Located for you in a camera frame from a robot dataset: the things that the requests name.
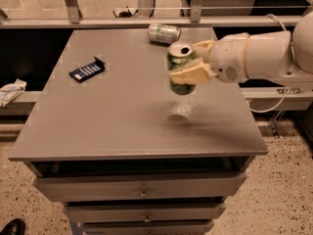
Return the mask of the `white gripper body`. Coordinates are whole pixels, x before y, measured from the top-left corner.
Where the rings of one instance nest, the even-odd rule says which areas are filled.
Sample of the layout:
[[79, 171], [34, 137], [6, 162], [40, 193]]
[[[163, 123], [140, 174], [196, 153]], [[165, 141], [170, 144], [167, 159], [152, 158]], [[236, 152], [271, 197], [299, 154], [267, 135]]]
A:
[[248, 33], [227, 35], [213, 44], [209, 51], [209, 63], [223, 82], [247, 81], [244, 53]]

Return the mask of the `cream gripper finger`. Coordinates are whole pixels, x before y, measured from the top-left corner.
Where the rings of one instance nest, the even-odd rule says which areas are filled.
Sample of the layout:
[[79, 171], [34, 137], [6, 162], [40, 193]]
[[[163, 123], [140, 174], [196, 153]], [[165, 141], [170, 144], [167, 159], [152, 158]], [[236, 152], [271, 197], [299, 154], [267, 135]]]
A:
[[212, 39], [195, 43], [193, 47], [195, 49], [196, 56], [207, 59], [209, 57], [209, 52], [215, 43], [216, 41]]
[[172, 70], [169, 78], [176, 84], [205, 84], [216, 76], [216, 72], [203, 58], [196, 58], [181, 68]]

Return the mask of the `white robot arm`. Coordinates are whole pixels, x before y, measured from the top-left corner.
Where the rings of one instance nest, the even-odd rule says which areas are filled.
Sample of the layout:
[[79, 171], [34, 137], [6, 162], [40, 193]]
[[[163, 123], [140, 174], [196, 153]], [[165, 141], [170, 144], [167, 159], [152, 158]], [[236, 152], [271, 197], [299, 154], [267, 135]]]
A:
[[310, 87], [313, 76], [313, 13], [294, 30], [238, 33], [195, 46], [196, 58], [169, 73], [178, 84], [203, 84], [216, 77], [223, 82], [265, 79], [290, 87]]

